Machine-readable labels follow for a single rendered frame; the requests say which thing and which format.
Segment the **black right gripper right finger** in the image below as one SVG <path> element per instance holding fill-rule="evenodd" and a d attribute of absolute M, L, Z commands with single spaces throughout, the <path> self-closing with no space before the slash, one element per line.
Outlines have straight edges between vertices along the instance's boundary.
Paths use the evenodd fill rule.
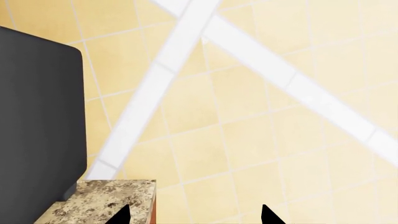
<path fill-rule="evenodd" d="M 262 224 L 286 224 L 267 205 L 262 205 L 261 222 Z"/>

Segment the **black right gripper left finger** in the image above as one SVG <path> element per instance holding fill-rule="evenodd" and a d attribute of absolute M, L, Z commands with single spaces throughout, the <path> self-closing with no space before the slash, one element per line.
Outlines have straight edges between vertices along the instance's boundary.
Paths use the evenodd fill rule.
<path fill-rule="evenodd" d="M 129 208 L 129 205 L 123 206 L 105 224 L 130 224 L 130 208 Z"/>

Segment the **dark grey toaster oven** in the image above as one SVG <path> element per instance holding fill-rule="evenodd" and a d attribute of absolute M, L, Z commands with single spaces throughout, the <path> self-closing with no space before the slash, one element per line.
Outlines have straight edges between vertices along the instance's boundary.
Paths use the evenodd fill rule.
<path fill-rule="evenodd" d="M 81 52 L 0 27 L 0 224 L 34 224 L 86 169 Z"/>

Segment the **granite countertop cabinet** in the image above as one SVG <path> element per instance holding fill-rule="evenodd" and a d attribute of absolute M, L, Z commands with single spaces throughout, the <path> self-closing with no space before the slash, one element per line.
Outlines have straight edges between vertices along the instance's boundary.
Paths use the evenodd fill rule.
<path fill-rule="evenodd" d="M 79 180 L 67 201 L 34 224 L 105 224 L 126 205 L 128 224 L 156 224 L 156 180 Z"/>

